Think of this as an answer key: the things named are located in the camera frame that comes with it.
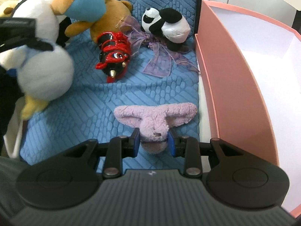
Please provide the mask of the purple ribbon scrunchie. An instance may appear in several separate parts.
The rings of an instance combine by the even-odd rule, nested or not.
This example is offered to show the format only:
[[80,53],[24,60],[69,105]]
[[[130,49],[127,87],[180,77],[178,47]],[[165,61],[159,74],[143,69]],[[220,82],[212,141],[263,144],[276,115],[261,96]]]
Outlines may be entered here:
[[132,57],[139,54],[141,47],[147,47],[154,52],[142,71],[144,74],[159,78],[168,77],[173,63],[185,66],[190,71],[199,72],[198,68],[184,56],[190,51],[187,45],[181,45],[180,50],[176,52],[171,51],[164,39],[142,31],[139,22],[133,16],[125,18],[120,25],[120,31],[127,36],[131,44]]

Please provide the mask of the white duck plush blue hat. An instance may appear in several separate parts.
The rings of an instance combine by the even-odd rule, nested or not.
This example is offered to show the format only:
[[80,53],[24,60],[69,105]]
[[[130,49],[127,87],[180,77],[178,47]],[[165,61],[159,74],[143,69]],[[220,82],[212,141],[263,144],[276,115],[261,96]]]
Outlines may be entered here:
[[11,19],[35,24],[34,42],[11,50],[5,62],[16,70],[17,82],[24,93],[24,120],[43,111],[49,102],[63,96],[72,85],[74,62],[56,43],[59,20],[55,0],[26,0],[15,7]]

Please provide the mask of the pink plush bunny toy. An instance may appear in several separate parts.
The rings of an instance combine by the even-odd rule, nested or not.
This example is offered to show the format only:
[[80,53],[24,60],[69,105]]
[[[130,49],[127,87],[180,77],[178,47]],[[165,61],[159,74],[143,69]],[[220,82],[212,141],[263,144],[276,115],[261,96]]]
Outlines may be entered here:
[[118,106],[115,118],[124,125],[140,130],[143,149],[158,154],[167,148],[170,128],[188,124],[197,114],[193,103],[166,104],[159,106]]

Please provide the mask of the blue quilted bed cover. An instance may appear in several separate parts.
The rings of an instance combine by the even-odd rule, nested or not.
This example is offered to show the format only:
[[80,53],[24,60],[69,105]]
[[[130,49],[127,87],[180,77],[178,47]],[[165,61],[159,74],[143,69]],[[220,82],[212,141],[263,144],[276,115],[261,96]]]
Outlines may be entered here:
[[[140,20],[148,7],[171,7],[180,11],[194,27],[197,0],[126,0],[133,5],[133,16]],[[27,124],[20,158],[28,164],[39,163],[87,139],[108,142],[119,135],[130,135],[132,128],[119,123],[114,109],[123,105],[157,106],[198,104],[198,73],[173,64],[166,78],[145,75],[142,71],[153,51],[141,47],[130,62],[127,73],[108,84],[102,71],[95,69],[100,51],[83,32],[66,48],[74,59],[74,81],[69,91],[49,103]]]

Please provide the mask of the black white panda plush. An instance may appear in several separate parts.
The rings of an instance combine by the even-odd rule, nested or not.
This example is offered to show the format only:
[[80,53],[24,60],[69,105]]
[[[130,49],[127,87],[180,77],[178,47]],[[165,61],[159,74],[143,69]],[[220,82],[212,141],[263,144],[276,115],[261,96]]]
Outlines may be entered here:
[[141,30],[164,39],[173,52],[183,50],[191,28],[185,17],[173,8],[147,8],[142,16]]

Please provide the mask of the pink cardboard storage box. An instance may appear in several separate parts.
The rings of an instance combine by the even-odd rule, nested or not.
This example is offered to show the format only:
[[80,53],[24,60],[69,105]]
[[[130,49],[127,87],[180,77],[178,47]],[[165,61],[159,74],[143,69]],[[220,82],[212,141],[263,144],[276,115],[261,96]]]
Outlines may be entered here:
[[257,12],[203,0],[196,39],[212,137],[281,167],[300,215],[300,34]]

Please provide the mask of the red black toy figure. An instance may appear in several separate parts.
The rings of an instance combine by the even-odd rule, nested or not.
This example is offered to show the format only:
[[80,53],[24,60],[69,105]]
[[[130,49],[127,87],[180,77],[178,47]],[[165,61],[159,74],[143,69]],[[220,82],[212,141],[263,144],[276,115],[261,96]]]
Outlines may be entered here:
[[107,76],[107,83],[114,83],[122,78],[128,69],[131,59],[131,44],[121,32],[104,32],[97,38],[100,49],[96,70]]

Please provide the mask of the brown bear plush blue shirt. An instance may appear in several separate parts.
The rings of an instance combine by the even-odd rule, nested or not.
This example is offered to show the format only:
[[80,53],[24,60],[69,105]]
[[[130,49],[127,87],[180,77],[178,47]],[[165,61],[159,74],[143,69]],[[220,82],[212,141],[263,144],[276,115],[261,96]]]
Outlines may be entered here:
[[67,37],[89,30],[93,42],[101,33],[119,32],[133,10],[133,5],[126,0],[52,0],[51,6],[54,14],[76,20],[65,29]]

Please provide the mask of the yellow plush toy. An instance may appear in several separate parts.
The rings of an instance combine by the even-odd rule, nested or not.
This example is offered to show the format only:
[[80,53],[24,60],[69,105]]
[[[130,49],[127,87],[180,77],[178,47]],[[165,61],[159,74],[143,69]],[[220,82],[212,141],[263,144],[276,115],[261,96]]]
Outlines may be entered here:
[[9,0],[0,5],[0,17],[10,17],[18,1]]

